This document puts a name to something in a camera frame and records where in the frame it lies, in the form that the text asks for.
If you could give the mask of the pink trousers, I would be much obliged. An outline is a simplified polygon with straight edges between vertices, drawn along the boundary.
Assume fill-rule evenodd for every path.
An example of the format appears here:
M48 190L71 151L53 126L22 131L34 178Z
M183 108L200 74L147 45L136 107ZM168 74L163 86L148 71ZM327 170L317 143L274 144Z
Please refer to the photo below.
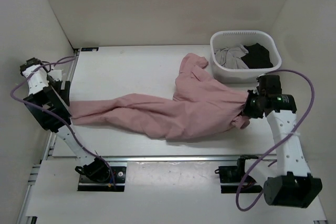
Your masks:
M189 53L181 61L172 99L132 93L113 100L72 101L72 122L114 126L153 139L189 140L245 129L247 92L215 80L204 57Z

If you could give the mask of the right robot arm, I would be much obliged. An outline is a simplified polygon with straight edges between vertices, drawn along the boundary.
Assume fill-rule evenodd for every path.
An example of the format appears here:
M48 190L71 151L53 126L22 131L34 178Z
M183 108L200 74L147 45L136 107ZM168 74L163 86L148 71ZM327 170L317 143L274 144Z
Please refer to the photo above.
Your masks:
M258 86L248 92L243 114L251 119L266 118L274 146L255 161L247 158L236 168L240 180L237 194L251 178L262 187L262 196L270 206L307 208L322 190L322 181L314 178L303 156L292 95L283 94L280 77L264 74Z

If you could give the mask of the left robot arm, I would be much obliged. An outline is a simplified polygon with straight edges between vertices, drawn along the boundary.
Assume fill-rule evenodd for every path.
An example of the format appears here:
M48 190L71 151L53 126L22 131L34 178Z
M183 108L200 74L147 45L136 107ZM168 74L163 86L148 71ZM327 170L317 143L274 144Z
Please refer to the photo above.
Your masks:
M80 166L75 171L98 183L107 182L111 176L109 165L79 141L71 125L69 93L71 82L62 81L62 71L37 58L28 59L20 66L20 74L26 78L29 93L21 102L28 108L40 126L55 133L79 159Z

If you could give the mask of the black garment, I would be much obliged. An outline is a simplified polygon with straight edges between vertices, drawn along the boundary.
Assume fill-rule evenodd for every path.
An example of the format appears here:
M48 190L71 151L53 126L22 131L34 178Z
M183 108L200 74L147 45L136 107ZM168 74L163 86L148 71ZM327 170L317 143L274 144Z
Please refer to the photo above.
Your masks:
M266 69L273 67L270 61L269 51L264 46L256 43L244 47L248 53L241 57L241 60L249 69Z

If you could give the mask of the black label strip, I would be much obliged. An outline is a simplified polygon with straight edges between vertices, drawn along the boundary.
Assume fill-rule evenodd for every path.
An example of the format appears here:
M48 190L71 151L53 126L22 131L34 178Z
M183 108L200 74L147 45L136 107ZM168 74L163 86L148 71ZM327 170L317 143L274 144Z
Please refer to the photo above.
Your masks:
M81 48L81 52L95 52L98 51L99 47L83 47Z

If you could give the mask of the grey garment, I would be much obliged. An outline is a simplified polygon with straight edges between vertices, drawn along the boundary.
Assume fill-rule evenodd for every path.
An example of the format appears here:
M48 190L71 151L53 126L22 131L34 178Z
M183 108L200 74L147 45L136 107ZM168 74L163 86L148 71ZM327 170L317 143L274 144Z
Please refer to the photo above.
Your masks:
M235 47L216 49L215 60L227 69L249 69L242 57L248 54L248 50L243 45Z

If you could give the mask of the white plastic basket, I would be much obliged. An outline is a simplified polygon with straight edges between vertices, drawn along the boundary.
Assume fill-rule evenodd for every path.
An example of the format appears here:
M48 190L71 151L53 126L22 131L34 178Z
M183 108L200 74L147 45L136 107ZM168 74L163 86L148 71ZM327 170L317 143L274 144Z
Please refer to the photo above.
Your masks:
M253 45L259 43L269 51L272 68L261 69L228 69L221 66L215 59L215 50L233 47L239 44ZM259 30L227 30L218 31L210 39L211 69L216 80L222 83L255 83L258 76L278 70L282 64L281 56L273 38Z

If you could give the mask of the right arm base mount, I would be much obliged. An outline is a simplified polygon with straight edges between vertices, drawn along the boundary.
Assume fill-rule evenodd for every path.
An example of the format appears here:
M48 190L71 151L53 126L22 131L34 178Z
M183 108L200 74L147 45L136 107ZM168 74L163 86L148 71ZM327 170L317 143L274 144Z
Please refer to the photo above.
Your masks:
M218 169L215 170L215 174L219 175L221 193L235 194L238 185L245 174L245 161L257 158L258 156L255 155L242 155L237 160L236 165L219 166ZM243 183L240 192L243 194L260 193L262 192L262 187L258 185L252 177L248 176Z

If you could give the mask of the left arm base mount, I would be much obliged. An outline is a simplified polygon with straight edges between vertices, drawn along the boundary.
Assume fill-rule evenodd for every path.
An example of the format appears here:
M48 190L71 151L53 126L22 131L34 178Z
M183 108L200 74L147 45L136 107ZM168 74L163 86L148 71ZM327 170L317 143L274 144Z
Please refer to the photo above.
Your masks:
M127 163L110 162L113 176L113 181L99 183L90 180L85 175L80 174L78 180L77 191L85 192L124 192L125 181L127 175Z

